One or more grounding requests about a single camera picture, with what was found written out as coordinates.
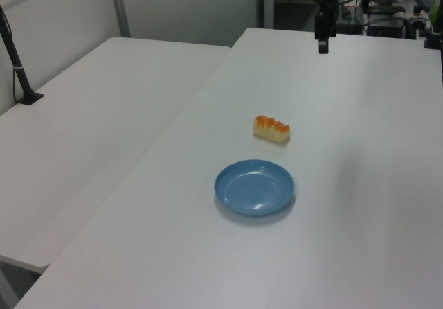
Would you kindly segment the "black Franka gripper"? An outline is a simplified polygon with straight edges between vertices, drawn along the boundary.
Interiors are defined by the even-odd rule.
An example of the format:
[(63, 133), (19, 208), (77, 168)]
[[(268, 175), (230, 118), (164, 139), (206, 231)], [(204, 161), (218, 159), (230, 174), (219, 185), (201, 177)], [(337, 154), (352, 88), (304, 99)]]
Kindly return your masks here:
[(319, 53), (329, 53), (329, 38), (336, 37), (337, 6), (320, 4), (315, 15), (314, 34)]

